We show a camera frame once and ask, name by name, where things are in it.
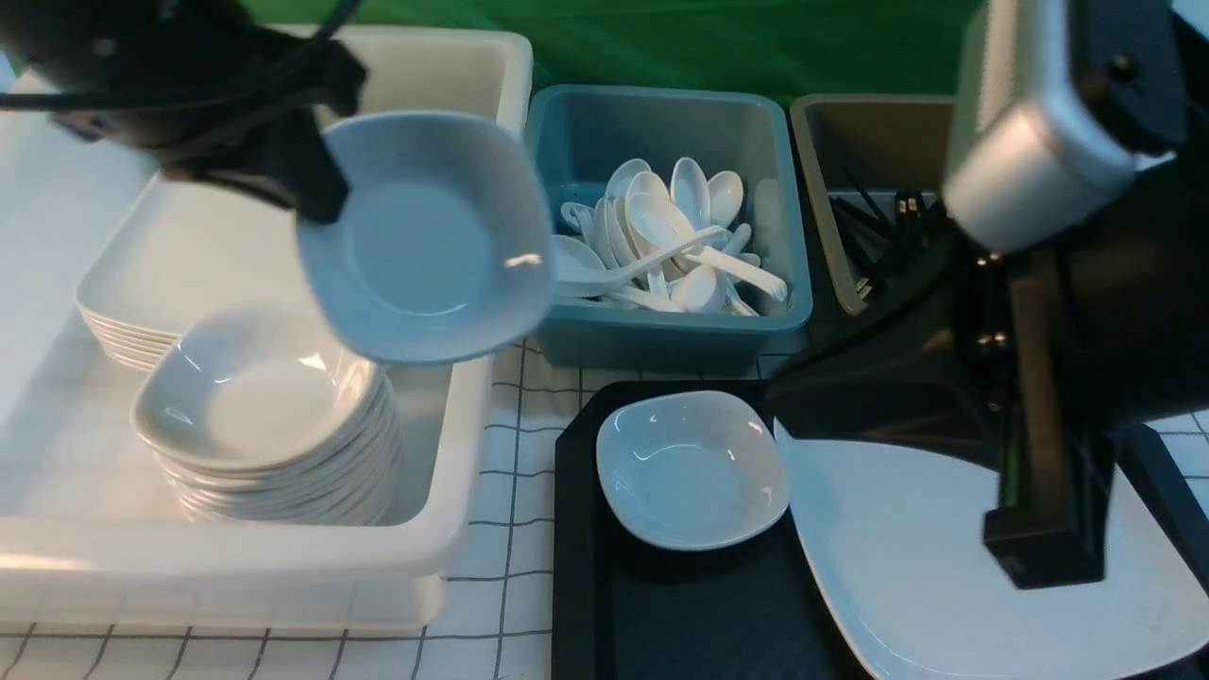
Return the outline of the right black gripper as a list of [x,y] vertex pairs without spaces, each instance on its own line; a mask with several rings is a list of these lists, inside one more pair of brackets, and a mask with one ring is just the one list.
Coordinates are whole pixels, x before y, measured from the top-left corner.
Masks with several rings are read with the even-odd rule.
[[1207,407],[1207,166],[1145,171],[1048,246],[977,263],[951,229],[767,384],[799,439],[884,442],[996,468],[980,537],[1024,590],[1106,571],[1104,433]]

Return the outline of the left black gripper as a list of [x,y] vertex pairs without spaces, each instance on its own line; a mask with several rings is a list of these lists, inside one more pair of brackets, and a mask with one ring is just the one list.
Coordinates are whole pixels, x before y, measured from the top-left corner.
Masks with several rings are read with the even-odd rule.
[[318,225],[349,198],[320,132],[318,109],[360,109],[368,68],[343,42],[324,44],[294,73],[251,94],[164,110],[50,113],[82,142],[116,142],[154,159],[173,181],[197,181],[267,204],[288,204]]

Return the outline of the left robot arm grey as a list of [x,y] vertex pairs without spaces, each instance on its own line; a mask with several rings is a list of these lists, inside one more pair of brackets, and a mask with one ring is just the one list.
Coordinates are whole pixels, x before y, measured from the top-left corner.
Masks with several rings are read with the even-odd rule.
[[82,142],[147,155],[197,181],[336,221],[349,181],[316,121],[360,108],[368,71],[336,33],[339,1],[308,36],[259,25],[239,1],[5,1],[2,48],[53,87],[6,93],[5,111],[47,113]]

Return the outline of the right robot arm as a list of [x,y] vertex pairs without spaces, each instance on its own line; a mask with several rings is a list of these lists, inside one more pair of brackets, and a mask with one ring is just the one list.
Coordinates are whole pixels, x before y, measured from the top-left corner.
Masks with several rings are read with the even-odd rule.
[[1093,584],[1115,465],[1207,407],[1207,39],[1165,1],[988,1],[941,188],[951,227],[781,367],[797,439],[997,473],[980,541],[1020,589]]

